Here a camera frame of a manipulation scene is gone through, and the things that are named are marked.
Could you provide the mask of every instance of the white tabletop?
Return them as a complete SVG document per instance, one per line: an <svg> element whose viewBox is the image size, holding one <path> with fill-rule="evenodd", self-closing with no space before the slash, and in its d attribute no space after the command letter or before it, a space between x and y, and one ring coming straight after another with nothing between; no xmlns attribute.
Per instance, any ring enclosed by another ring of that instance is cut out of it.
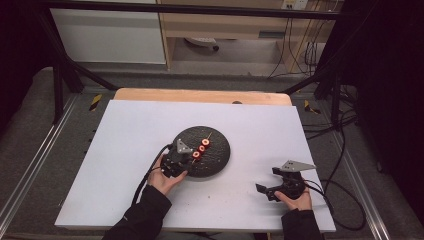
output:
<svg viewBox="0 0 424 240"><path fill-rule="evenodd" d="M107 229L122 218L158 151L193 126L228 139L227 166L207 179L187 177L168 196L164 230L281 231L283 203L269 202L255 183L282 183L272 174L287 160L313 164L295 107L112 100L55 225ZM302 172L319 184L315 170ZM311 191L321 231L335 231L322 197Z"/></svg>

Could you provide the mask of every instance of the black pole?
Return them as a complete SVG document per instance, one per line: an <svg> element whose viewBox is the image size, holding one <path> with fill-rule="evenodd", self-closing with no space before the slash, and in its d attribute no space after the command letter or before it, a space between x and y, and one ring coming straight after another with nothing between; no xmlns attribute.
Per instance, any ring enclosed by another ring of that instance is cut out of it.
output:
<svg viewBox="0 0 424 240"><path fill-rule="evenodd" d="M116 3L72 0L42 0L48 8L79 9L118 12L153 12L153 13L183 13L209 14L227 16L250 16L270 18L300 18L322 20L349 20L358 17L356 13L318 12L285 9L262 9L241 7L218 7L197 5L148 4L148 3Z"/></svg>

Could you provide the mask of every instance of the metal frame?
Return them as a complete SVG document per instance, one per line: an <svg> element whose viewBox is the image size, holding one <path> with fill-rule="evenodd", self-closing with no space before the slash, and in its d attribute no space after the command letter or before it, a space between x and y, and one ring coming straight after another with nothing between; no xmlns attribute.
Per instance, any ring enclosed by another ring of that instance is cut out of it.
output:
<svg viewBox="0 0 424 240"><path fill-rule="evenodd" d="M250 16L270 18L301 18L323 20L349 20L359 17L356 13L317 12L284 9L261 9L241 7L217 7L197 5L173 5L173 4L148 4L148 3L116 3L116 2L92 2L72 0L42 0L47 8L79 9L96 11L119 11L119 12L153 12L153 13L182 13L182 14L209 14L227 16Z"/></svg>
<svg viewBox="0 0 424 240"><path fill-rule="evenodd" d="M18 211L21 203L23 202L26 194L28 193L32 183L38 175L44 161L46 160L50 150L52 149L56 139L59 137L63 127L65 126L69 116L72 113L74 105L79 98L79 94L74 94L69 98L66 103L63 117L56 125L50 128L49 133L29 164L27 170L19 181L13 193L10 195L6 204L0 212L0 239L6 233L7 228L12 222L13 217Z"/></svg>
<svg viewBox="0 0 424 240"><path fill-rule="evenodd" d="M328 104L323 101L318 101L320 109L326 118L327 121L331 119L330 109L328 108ZM343 140L340 132L333 131L332 132L337 147L341 151ZM383 222L383 219L380 217L380 213L378 212L374 201L368 192L368 189L362 180L361 175L359 174L358 169L355 166L355 163L352 159L352 156L349 153L348 149L345 149L343 155L343 164L349 177L352 186L355 190L356 196L359 201L361 201L365 213L367 215L368 225L371 229L371 232L374 235L375 239L378 240L388 240L390 239L389 232L387 231L386 225Z"/></svg>

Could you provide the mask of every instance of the black jacket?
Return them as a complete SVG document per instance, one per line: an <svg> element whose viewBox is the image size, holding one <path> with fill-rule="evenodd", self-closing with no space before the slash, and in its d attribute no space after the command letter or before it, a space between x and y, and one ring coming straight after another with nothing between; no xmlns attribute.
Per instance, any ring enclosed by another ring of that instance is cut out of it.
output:
<svg viewBox="0 0 424 240"><path fill-rule="evenodd" d="M147 240L155 239L162 229L162 220L171 202L156 188L147 185L140 202L131 206L124 217L109 231L103 240ZM312 210L288 212L281 218L285 240L318 240L321 235Z"/></svg>

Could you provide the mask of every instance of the black disc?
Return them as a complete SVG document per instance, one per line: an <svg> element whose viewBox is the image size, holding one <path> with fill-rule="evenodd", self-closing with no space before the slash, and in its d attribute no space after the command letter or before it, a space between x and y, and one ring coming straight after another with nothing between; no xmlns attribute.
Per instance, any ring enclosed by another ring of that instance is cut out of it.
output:
<svg viewBox="0 0 424 240"><path fill-rule="evenodd" d="M178 139L181 139L194 151L197 151L198 147L202 145L203 139L208 139L210 142L200 159L192 161L188 176L204 178L215 175L224 169L230 159L230 144L225 136L216 129L205 126L188 128L177 135L174 144Z"/></svg>

